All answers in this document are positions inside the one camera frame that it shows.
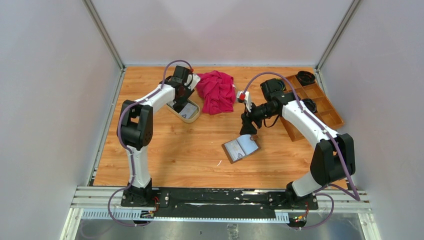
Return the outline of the brown leather card holder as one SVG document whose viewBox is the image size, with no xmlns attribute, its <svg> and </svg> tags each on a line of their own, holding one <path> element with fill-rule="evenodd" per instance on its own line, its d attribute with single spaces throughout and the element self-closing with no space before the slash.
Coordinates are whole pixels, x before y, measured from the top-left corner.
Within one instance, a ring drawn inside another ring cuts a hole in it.
<svg viewBox="0 0 424 240">
<path fill-rule="evenodd" d="M 244 134 L 223 143 L 221 146 L 230 164 L 235 164 L 261 149 L 258 139 L 257 135 Z"/>
</svg>

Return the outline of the white VIP credit card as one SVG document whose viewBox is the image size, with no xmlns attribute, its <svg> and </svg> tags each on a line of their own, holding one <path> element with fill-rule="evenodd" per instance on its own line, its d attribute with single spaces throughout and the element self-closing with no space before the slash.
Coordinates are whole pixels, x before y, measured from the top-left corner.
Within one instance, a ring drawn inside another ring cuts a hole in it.
<svg viewBox="0 0 424 240">
<path fill-rule="evenodd" d="M 246 154 L 237 140 L 232 140 L 227 144 L 227 150 L 231 155 L 231 159 L 236 162 L 241 160 Z"/>
</svg>

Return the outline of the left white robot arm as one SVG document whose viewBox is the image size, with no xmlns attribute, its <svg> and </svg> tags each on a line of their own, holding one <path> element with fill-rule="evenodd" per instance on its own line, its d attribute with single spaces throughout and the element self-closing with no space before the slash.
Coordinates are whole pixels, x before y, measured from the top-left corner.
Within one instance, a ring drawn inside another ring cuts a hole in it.
<svg viewBox="0 0 424 240">
<path fill-rule="evenodd" d="M 191 67 L 176 66 L 173 75 L 137 100 L 122 103 L 117 137 L 125 149 L 130 177 L 123 197 L 131 204 L 146 207 L 154 201 L 148 169 L 148 146 L 154 133 L 154 114 L 168 103 L 182 106 L 194 92 L 200 77 Z"/>
</svg>

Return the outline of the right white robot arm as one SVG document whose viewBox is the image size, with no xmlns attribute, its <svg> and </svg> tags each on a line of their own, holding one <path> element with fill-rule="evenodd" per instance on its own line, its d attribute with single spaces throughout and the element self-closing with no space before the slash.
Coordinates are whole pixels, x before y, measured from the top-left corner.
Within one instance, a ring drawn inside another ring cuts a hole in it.
<svg viewBox="0 0 424 240">
<path fill-rule="evenodd" d="M 251 101 L 246 89 L 238 91 L 236 99 L 245 105 L 241 135 L 256 135 L 265 119 L 278 116 L 296 127 L 314 148 L 309 171 L 286 186 L 284 202 L 298 209 L 313 193 L 333 182 L 350 179 L 356 172 L 354 140 L 325 125 L 295 92 L 285 92 L 284 86 L 277 78 L 263 82 L 260 87 L 266 102 L 261 105 Z"/>
</svg>

